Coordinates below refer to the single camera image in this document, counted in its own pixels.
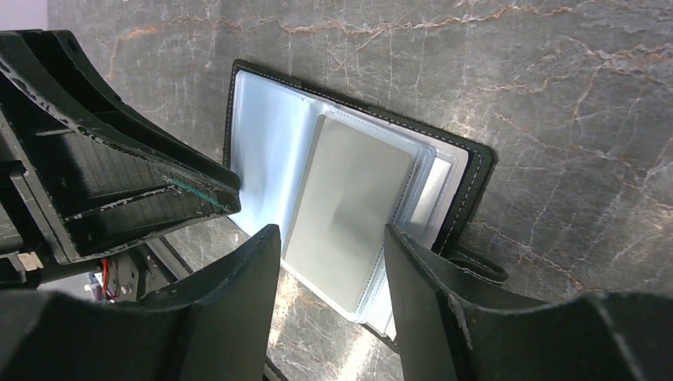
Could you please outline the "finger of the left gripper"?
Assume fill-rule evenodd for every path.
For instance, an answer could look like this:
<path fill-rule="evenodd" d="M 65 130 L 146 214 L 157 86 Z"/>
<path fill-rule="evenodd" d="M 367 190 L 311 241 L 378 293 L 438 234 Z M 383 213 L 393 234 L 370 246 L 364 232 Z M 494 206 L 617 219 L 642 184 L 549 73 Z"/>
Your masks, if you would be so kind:
<path fill-rule="evenodd" d="M 240 210 L 240 179 L 125 104 L 67 30 L 1 34 L 1 253 L 73 264 Z"/>

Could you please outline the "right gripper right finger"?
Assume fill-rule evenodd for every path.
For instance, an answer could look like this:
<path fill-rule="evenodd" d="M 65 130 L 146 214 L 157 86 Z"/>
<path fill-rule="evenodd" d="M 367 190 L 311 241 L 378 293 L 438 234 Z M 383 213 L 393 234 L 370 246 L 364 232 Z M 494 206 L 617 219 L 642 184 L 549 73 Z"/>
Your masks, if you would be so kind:
<path fill-rule="evenodd" d="M 438 256 L 395 225 L 384 255 L 407 380 L 669 380 L 672 299 L 594 291 L 545 302 L 481 256 Z"/>

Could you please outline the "black leather card holder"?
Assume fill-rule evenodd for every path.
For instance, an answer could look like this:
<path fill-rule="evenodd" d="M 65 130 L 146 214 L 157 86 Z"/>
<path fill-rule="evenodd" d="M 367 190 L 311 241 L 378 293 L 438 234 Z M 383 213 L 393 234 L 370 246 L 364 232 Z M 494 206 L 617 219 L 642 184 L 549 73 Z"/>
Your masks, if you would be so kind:
<path fill-rule="evenodd" d="M 447 253 L 498 161 L 489 146 L 246 60 L 232 67 L 224 149 L 241 181 L 234 224 L 277 225 L 282 267 L 389 341 L 385 225 Z"/>

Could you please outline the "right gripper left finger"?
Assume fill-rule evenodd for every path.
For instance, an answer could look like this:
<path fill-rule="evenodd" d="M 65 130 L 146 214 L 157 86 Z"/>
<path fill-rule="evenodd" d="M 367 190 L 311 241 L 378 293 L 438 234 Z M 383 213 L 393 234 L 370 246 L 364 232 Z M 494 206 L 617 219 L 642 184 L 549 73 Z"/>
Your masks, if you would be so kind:
<path fill-rule="evenodd" d="M 1 294 L 4 380 L 261 380 L 280 233 L 239 248 L 136 302 L 35 290 Z"/>

